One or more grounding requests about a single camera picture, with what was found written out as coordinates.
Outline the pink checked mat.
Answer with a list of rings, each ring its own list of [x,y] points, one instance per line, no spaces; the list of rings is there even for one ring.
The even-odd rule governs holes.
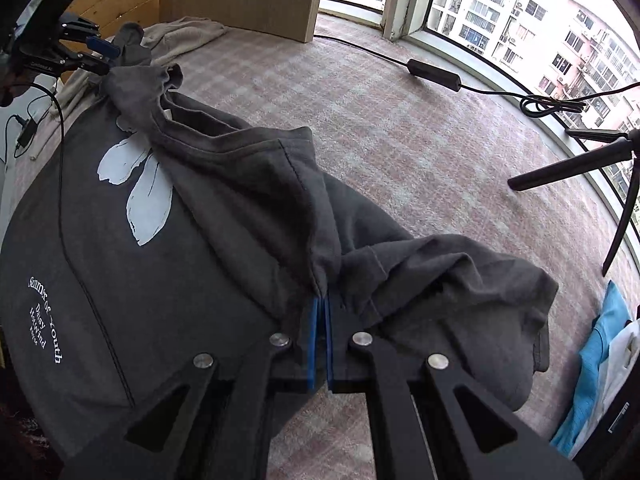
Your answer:
[[[323,20],[325,35],[373,35]],[[229,29],[180,55],[180,92],[258,127],[307,128],[319,168],[370,200],[415,238],[461,235],[526,260],[558,285],[548,313],[550,361],[516,414],[551,439],[570,410],[587,340],[606,289],[601,261],[614,233],[591,188],[570,179],[515,193],[514,174],[556,159],[509,104],[452,93],[328,40],[309,44]],[[35,140],[14,164],[11,217],[98,87],[63,115],[39,98]]]

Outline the white garment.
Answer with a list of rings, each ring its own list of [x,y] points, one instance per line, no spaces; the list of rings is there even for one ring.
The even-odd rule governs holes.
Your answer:
[[[613,403],[639,359],[639,321],[629,322],[608,346],[608,357],[599,368],[597,396],[585,427],[580,430],[568,456],[571,460],[586,445]]]

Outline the beige cloth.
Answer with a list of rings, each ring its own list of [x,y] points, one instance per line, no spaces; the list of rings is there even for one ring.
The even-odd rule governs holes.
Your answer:
[[[224,36],[228,30],[228,27],[209,18],[192,16],[167,23],[156,23],[147,28],[142,28],[134,22],[126,23],[113,37],[114,44],[120,47],[120,57],[116,58],[112,66],[166,66],[180,55]],[[88,70],[75,70],[58,94],[63,115],[70,114],[85,95],[98,86],[100,80],[100,76]]]

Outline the blue garment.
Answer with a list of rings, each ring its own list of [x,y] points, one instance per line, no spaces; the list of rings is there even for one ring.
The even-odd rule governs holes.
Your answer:
[[[550,441],[566,457],[572,457],[578,437],[593,414],[598,398],[600,367],[608,358],[610,344],[630,322],[631,317],[620,290],[613,281],[609,281],[600,314],[593,320],[587,342],[578,353],[580,371],[572,405]]]

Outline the dark grey printed t-shirt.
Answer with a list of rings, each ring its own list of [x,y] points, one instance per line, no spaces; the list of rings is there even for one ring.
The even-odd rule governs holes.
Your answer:
[[[415,238],[321,170],[307,128],[258,127],[180,92],[122,27],[98,98],[18,203],[1,324],[59,456],[186,364],[239,359],[313,307],[401,352],[446,353],[511,410],[549,366],[558,285],[461,235]]]

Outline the black tripod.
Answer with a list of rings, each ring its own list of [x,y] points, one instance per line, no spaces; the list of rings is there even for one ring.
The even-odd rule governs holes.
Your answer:
[[[562,181],[572,177],[588,174],[593,170],[599,170],[612,166],[618,162],[632,160],[628,191],[624,208],[617,229],[602,263],[601,273],[605,276],[610,270],[617,251],[620,249],[623,238],[631,222],[634,213],[634,205],[639,196],[639,130],[631,132],[605,129],[567,129],[566,133],[577,140],[590,140],[603,143],[603,146],[593,151],[585,152],[570,159],[555,162],[552,165],[520,174],[508,180],[508,187],[512,191],[526,191],[538,186]]]

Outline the white window frame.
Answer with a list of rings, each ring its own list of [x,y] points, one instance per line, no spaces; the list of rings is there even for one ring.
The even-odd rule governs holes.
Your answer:
[[[428,0],[423,27],[529,91],[587,98],[570,128],[638,128],[639,48],[613,0]]]

